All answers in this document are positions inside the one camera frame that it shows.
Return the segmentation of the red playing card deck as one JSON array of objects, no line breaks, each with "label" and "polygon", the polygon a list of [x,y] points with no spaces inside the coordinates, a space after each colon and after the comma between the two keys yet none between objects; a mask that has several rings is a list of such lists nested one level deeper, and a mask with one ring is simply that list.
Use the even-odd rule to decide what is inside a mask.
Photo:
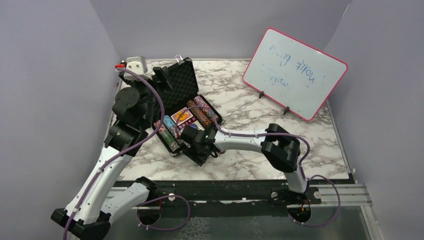
[{"label": "red playing card deck", "polygon": [[189,120],[192,120],[194,115],[190,110],[188,110],[186,107],[180,109],[173,115],[171,115],[171,119],[179,126]]}]

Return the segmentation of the orange dealer button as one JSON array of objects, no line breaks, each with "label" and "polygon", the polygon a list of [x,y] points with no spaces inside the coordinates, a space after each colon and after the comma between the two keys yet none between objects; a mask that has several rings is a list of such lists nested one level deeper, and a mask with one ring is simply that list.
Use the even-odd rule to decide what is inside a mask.
[{"label": "orange dealer button", "polygon": [[185,120],[187,118],[187,112],[182,112],[182,111],[180,111],[180,112],[177,112],[176,114],[175,114],[175,119],[176,120],[180,120],[180,121],[182,121],[182,120]]}]

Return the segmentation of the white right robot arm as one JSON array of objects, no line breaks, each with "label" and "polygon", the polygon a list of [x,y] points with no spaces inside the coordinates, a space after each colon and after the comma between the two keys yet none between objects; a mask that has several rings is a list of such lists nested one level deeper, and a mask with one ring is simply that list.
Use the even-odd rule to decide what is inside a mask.
[{"label": "white right robot arm", "polygon": [[219,126],[200,130],[188,126],[177,135],[199,154],[228,150],[261,153],[274,169],[284,174],[292,202],[300,204],[309,196],[309,183],[301,162],[309,154],[310,144],[305,138],[289,133],[276,123],[252,131],[230,130]]}]

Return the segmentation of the blue playing card deck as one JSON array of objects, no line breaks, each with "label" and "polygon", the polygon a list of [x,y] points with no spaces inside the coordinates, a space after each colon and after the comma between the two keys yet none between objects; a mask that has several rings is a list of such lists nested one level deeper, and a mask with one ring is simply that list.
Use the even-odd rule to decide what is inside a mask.
[{"label": "blue playing card deck", "polygon": [[204,127],[198,120],[195,120],[194,122],[190,123],[189,126],[197,130],[204,130]]}]

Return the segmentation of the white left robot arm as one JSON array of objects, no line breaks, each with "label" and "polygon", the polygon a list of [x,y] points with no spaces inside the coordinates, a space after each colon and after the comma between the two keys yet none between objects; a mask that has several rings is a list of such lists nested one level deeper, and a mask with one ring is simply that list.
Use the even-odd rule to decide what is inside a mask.
[{"label": "white left robot arm", "polygon": [[116,120],[109,128],[99,158],[84,185],[65,207],[56,209],[51,219],[63,227],[63,239],[102,240],[112,224],[136,205],[152,205],[157,191],[140,182],[113,198],[112,187],[140,147],[152,138],[147,133],[155,121],[162,123],[165,105],[162,96],[172,89],[166,67],[154,67],[153,76],[117,67],[126,87],[119,90],[112,112]]}]

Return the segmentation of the blue dealer button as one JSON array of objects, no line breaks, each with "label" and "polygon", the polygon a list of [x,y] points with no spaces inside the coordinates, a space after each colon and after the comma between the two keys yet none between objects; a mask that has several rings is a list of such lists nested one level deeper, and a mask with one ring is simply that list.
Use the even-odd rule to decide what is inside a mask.
[{"label": "blue dealer button", "polygon": [[189,126],[194,128],[194,129],[199,129],[199,126],[195,123],[191,123]]}]

